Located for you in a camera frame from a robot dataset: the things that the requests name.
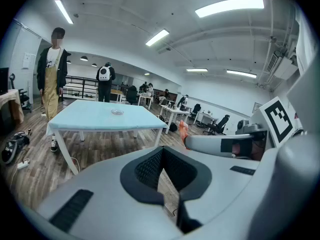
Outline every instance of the light blue tablecloth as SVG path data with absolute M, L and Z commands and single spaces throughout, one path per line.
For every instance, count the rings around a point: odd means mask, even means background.
M 124 114 L 115 115 L 112 109 L 122 110 Z M 46 134 L 53 134 L 54 129 L 99 132 L 166 127 L 167 124 L 142 106 L 76 100 L 48 122 Z

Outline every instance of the white backpack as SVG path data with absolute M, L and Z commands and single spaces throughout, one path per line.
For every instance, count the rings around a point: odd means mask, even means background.
M 109 81 L 110 80 L 110 66 L 103 66 L 99 71 L 99 81 Z

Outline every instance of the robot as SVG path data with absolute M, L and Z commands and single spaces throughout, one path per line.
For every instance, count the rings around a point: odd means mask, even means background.
M 304 207 L 320 176 L 319 58 L 318 53 L 288 93 L 303 134 L 292 137 L 292 122 L 275 98 L 240 121 L 233 136 L 188 136 L 188 149 L 153 147 L 98 162 L 51 193 L 38 213 L 25 207 L 24 213 L 56 239 L 278 236 Z M 263 143 L 260 161 L 251 159 L 255 141 Z M 233 157 L 237 143 L 241 155 Z M 157 192 L 162 169 L 179 192 L 176 224 L 164 213 L 164 197 Z

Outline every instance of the ceiling lamp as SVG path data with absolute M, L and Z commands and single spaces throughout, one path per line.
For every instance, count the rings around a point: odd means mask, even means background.
M 82 56 L 82 57 L 80 58 L 80 60 L 87 62 L 87 61 L 88 61 L 88 57 L 87 57 L 87 56 Z
M 227 70 L 227 73 L 230 74 L 235 74 L 235 75 L 241 75 L 241 76 L 245 76 L 245 77 L 249 77 L 249 78 L 256 78 L 257 75 L 256 74 L 251 74 L 251 73 L 245 73 L 245 72 L 241 72 L 241 71 L 235 71 L 235 70 Z
M 152 46 L 155 42 L 159 41 L 161 38 L 165 37 L 166 35 L 169 35 L 169 32 L 165 29 L 162 30 L 160 33 L 156 34 L 154 37 L 152 37 L 147 43 L 147 46 Z
M 61 0 L 54 0 L 56 5 L 59 7 L 60 11 L 62 12 L 63 16 L 65 17 L 66 21 L 70 24 L 73 24 L 73 21 L 69 17 L 64 5 L 62 4 Z
M 200 17 L 238 9 L 263 9 L 264 0 L 226 0 L 213 3 L 195 11 Z
M 190 68 L 187 69 L 188 72 L 208 72 L 208 69 L 206 68 Z

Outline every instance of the wooden floor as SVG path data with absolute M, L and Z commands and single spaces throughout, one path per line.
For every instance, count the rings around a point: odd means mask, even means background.
M 74 99 L 64 99 L 63 102 L 59 102 L 58 112 L 73 101 Z M 150 112 L 158 115 L 160 108 L 153 103 Z M 3 150 L 7 139 L 15 132 L 32 130 L 30 144 L 25 146 L 26 152 L 20 152 L 9 166 L 1 165 L 1 174 L 8 186 L 12 182 L 11 192 L 13 195 L 22 204 L 32 209 L 36 209 L 51 191 L 74 176 L 60 151 L 57 153 L 50 151 L 52 137 L 46 136 L 47 119 L 42 117 L 41 113 L 41 100 L 36 99 L 32 106 L 32 113 L 25 113 L 24 122 L 18 125 L 8 136 L 0 136 L 0 150 Z M 166 116 L 169 118 L 170 113 L 166 112 L 164 118 Z M 188 133 L 189 135 L 203 135 L 203 130 L 203 128 L 198 128 L 195 124 L 192 124 L 189 125 Z M 154 130 L 141 130 L 137 138 L 134 138 L 133 132 L 88 132 L 82 142 L 77 132 L 66 131 L 63 138 L 70 155 L 78 160 L 81 170 L 85 170 L 99 161 L 150 148 L 153 145 L 155 135 Z M 168 134 L 163 131 L 159 146 L 163 145 L 183 147 L 179 131 L 169 131 Z M 29 158 L 30 164 L 28 167 L 17 171 L 14 176 L 17 164 L 23 158 Z M 164 194 L 165 210 L 167 210 L 169 216 L 173 217 L 172 212 L 178 204 L 178 193 L 165 172 L 160 176 L 158 191 Z

